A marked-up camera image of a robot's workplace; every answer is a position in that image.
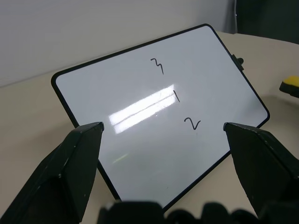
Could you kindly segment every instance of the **black marker writing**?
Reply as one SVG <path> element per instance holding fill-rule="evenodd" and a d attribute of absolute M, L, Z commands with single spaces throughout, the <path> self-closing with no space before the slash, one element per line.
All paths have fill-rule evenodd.
<path fill-rule="evenodd" d="M 198 126 L 198 124 L 201 122 L 201 120 L 200 120 L 199 122 L 197 122 L 196 126 L 194 127 L 194 125 L 193 125 L 193 122 L 192 122 L 191 118 L 186 118 L 186 119 L 184 120 L 184 122 L 186 122 L 186 120 L 187 120 L 187 119 L 189 119 L 189 120 L 191 121 L 191 124 L 192 124 L 193 130 L 196 130 L 196 128 L 197 128 L 197 126 Z"/>
<path fill-rule="evenodd" d="M 163 67 L 162 67 L 162 65 L 157 63 L 157 59 L 155 59 L 155 58 L 152 58 L 152 59 L 151 59 L 151 61 L 152 61 L 152 60 L 155 60 L 155 61 L 156 61 L 156 66 L 157 66 L 157 67 L 158 67 L 158 66 L 160 66 L 160 67 L 161 67 L 162 74 L 164 75 L 164 72 L 163 72 Z"/>
<path fill-rule="evenodd" d="M 179 98 L 178 98 L 178 96 L 177 96 L 177 93 L 175 92 L 175 91 L 173 91 L 174 92 L 174 94 L 176 95 L 176 97 L 177 97 L 177 99 L 178 99 L 178 101 L 179 101 Z"/>

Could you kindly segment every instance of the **yellow and black object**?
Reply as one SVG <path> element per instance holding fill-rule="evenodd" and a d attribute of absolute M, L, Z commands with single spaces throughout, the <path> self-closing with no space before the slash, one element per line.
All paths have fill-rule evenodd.
<path fill-rule="evenodd" d="M 279 90 L 288 93 L 293 97 L 299 98 L 299 77 L 288 77 L 281 83 Z"/>

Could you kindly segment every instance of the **black whiteboard frame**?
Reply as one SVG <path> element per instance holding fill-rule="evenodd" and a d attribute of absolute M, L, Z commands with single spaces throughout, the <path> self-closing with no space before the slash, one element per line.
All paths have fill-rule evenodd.
<path fill-rule="evenodd" d="M 83 63 L 83 64 L 80 64 L 80 65 L 77 65 L 77 66 L 74 66 L 74 67 L 71 67 L 69 69 L 65 69 L 63 71 L 59 71 L 57 72 L 56 74 L 53 75 L 52 79 L 51 79 L 51 84 L 52 84 L 52 87 L 55 91 L 55 93 L 57 94 L 61 104 L 63 105 L 67 115 L 69 116 L 69 118 L 71 119 L 71 122 L 73 123 L 73 125 L 75 127 L 78 127 L 79 124 L 74 116 L 74 114 L 71 112 L 70 108 L 68 107 L 62 93 L 60 92 L 58 86 L 56 85 L 56 79 L 65 74 L 65 73 L 69 73 L 71 71 L 74 71 L 74 70 L 77 70 L 77 69 L 81 69 L 83 67 L 86 67 L 86 66 L 89 66 L 91 64 L 94 64 L 94 63 L 98 63 L 100 61 L 104 61 L 106 59 L 109 59 L 111 57 L 115 57 L 115 56 L 118 56 L 118 55 L 121 55 L 121 54 L 124 54 L 124 53 L 127 53 L 129 51 L 132 51 L 132 50 L 135 50 L 135 49 L 138 49 L 138 48 L 142 48 L 144 46 L 147 46 L 147 45 L 150 45 L 150 44 L 153 44 L 153 43 L 156 43 L 158 41 L 162 41 L 162 40 L 165 40 L 165 39 L 168 39 L 168 38 L 171 38 L 173 36 L 177 36 L 177 35 L 180 35 L 180 34 L 183 34 L 183 33 L 186 33 L 188 31 L 191 31 L 191 30 L 194 30 L 194 29 L 198 29 L 198 28 L 201 28 L 201 27 L 204 27 L 204 26 L 208 26 L 209 28 L 211 28 L 211 30 L 214 32 L 214 34 L 216 35 L 216 37 L 218 38 L 218 40 L 220 41 L 220 43 L 223 45 L 224 49 L 227 51 L 228 55 L 232 58 L 232 55 L 230 54 L 230 52 L 228 51 L 228 49 L 225 47 L 224 43 L 222 42 L 222 40 L 220 39 L 220 37 L 217 35 L 217 33 L 215 32 L 215 30 L 213 29 L 212 26 L 210 26 L 209 24 L 202 24 L 202 25 L 199 25 L 199 26 L 195 26 L 193 28 L 189 28 L 189 29 L 186 29 L 186 30 L 183 30 L 183 31 L 180 31 L 180 32 L 177 32 L 177 33 L 174 33 L 174 34 L 171 34 L 171 35 L 168 35 L 168 36 L 165 36 L 165 37 L 161 37 L 161 38 L 158 38 L 158 39 L 155 39 L 153 41 L 149 41 L 149 42 L 146 42 L 146 43 L 142 43 L 142 44 L 139 44 L 137 46 L 134 46 L 134 47 L 131 47 L 131 48 L 128 48 L 128 49 L 125 49 L 125 50 L 122 50 L 122 51 L 119 51 L 119 52 L 116 52 L 116 53 L 113 53 L 113 54 L 110 54 L 110 55 L 107 55 L 107 56 L 104 56 L 104 57 L 100 57 L 98 59 L 94 59 L 94 60 L 91 60 L 89 62 L 86 62 L 86 63 Z M 257 94 L 257 92 L 254 90 L 253 86 L 250 84 L 249 80 L 246 78 L 246 76 L 244 75 L 244 73 L 240 70 L 240 68 L 238 68 L 240 73 L 243 75 L 244 79 L 247 81 L 248 85 L 251 87 L 252 91 L 255 93 L 256 97 L 259 99 L 259 101 L 261 102 L 261 104 L 263 105 L 264 109 L 266 110 L 267 112 L 267 118 L 260 124 L 258 125 L 257 127 L 260 128 L 262 125 L 264 125 L 269 119 L 270 119 L 270 113 L 269 113 L 269 110 L 267 109 L 267 107 L 265 106 L 265 104 L 263 103 L 263 101 L 261 100 L 261 98 L 259 97 L 259 95 Z M 224 154 L 224 156 L 222 156 L 213 166 L 211 166 L 208 170 L 206 170 L 199 178 L 197 178 L 192 184 L 190 184 L 185 190 L 183 190 L 179 195 L 177 195 L 170 203 L 168 203 L 164 208 L 163 208 L 163 211 L 167 211 L 171 206 L 173 206 L 180 198 L 182 198 L 189 190 L 191 190 L 197 183 L 199 183 L 205 176 L 207 176 L 216 166 L 218 166 L 224 159 L 226 159 L 228 156 L 230 155 L 230 151 L 228 151 L 226 154 Z M 107 173 L 105 172 L 103 166 L 101 165 L 100 161 L 98 160 L 98 170 L 100 172 L 100 174 L 102 175 L 104 181 L 106 182 L 107 186 L 109 187 L 113 197 L 117 200 L 121 200 L 120 196 L 118 195 L 117 191 L 115 190 L 113 184 L 111 183 Z"/>

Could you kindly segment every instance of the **beige table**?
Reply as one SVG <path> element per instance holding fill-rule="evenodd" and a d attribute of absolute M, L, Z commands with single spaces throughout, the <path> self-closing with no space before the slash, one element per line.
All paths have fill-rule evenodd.
<path fill-rule="evenodd" d="M 271 113 L 263 129 L 272 132 L 299 158 L 299 99 L 278 91 L 281 80 L 299 75 L 299 45 L 265 38 L 219 33 L 232 54 L 245 60 L 245 75 Z M 73 128 L 56 97 L 54 72 L 0 89 L 0 214 L 6 210 L 39 162 Z M 96 174 L 83 223 L 93 224 L 100 207 L 113 197 Z M 218 201 L 229 210 L 253 211 L 237 178 L 231 156 L 170 210 L 199 216 L 204 203 Z"/>

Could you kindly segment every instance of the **whiteboard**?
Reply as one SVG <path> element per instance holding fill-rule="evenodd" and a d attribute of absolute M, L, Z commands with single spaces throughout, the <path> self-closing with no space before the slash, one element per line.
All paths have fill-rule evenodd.
<path fill-rule="evenodd" d="M 225 122 L 269 112 L 209 25 L 61 71 L 73 124 L 102 121 L 100 172 L 116 198 L 165 209 L 229 154 Z"/>

